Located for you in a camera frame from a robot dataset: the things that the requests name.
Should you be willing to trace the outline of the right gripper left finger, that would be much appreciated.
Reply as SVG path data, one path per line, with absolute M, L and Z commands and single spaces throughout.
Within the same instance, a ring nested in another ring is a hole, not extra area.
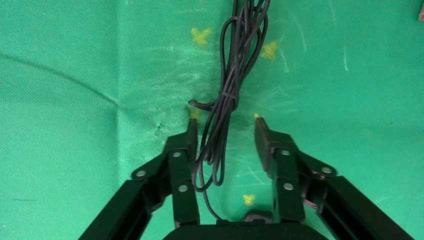
M 200 213 L 192 184 L 198 122 L 167 138 L 161 154 L 134 170 L 80 236 L 81 240 L 139 240 L 154 211 L 172 197 L 175 229 L 167 240 L 185 240 L 180 227 L 196 227 Z

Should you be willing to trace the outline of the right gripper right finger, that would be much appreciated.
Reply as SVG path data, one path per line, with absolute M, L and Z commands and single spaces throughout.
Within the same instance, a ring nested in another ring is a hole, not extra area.
M 255 119 L 254 141 L 262 167 L 272 181 L 275 224 L 303 224 L 304 206 L 337 240 L 409 240 L 411 236 L 336 169 L 302 152 L 289 134 Z

